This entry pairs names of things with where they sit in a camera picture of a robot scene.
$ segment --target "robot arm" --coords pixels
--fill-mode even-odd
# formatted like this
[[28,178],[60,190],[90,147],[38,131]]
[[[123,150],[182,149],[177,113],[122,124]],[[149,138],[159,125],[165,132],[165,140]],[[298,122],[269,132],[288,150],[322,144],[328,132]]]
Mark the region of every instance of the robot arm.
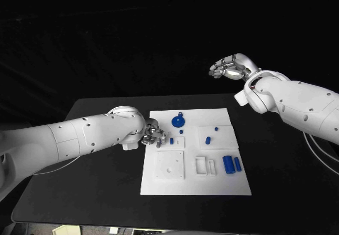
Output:
[[22,180],[47,166],[91,154],[116,144],[125,150],[143,144],[165,143],[158,121],[133,107],[117,107],[109,114],[83,117],[45,126],[0,132],[0,201]]
[[279,72],[262,70],[242,53],[220,60],[210,75],[246,81],[244,90],[236,95],[242,106],[249,103],[260,114],[279,113],[289,125],[339,144],[338,93],[292,81]]

